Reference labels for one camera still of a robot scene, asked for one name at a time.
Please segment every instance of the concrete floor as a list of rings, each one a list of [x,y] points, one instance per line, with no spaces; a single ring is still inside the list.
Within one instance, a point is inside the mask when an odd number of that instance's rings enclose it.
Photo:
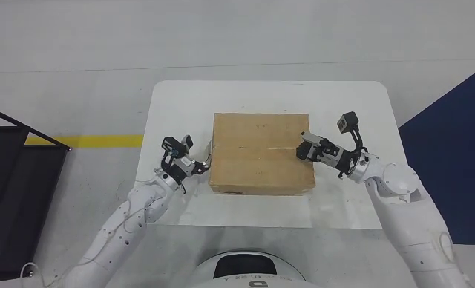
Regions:
[[[166,79],[376,80],[388,89],[402,125],[475,72],[472,2],[0,0],[0,110],[53,136],[142,134],[152,88]],[[81,200],[87,190],[110,191],[81,201],[96,220],[47,221],[46,229],[63,225],[64,231],[42,238],[47,251],[37,261],[45,274],[85,251],[133,183],[139,153],[69,155],[51,211],[74,211],[74,204],[61,203],[65,192]],[[381,231],[168,227],[146,237],[111,287],[181,287],[198,259],[245,246],[287,256],[326,287],[413,285]],[[368,241],[369,234],[377,239]],[[177,251],[154,249],[162,241]],[[294,241],[302,249],[293,249]],[[178,252],[179,242],[189,246],[191,261]],[[473,247],[457,250],[475,278]],[[394,264],[400,268],[391,273]]]

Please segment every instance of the yellow floor line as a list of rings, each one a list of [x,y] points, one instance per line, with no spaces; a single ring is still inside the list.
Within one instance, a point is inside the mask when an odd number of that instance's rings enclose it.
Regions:
[[[53,138],[72,148],[140,148],[143,141],[142,134],[79,135]],[[26,144],[48,145],[50,143],[41,137],[29,136]]]

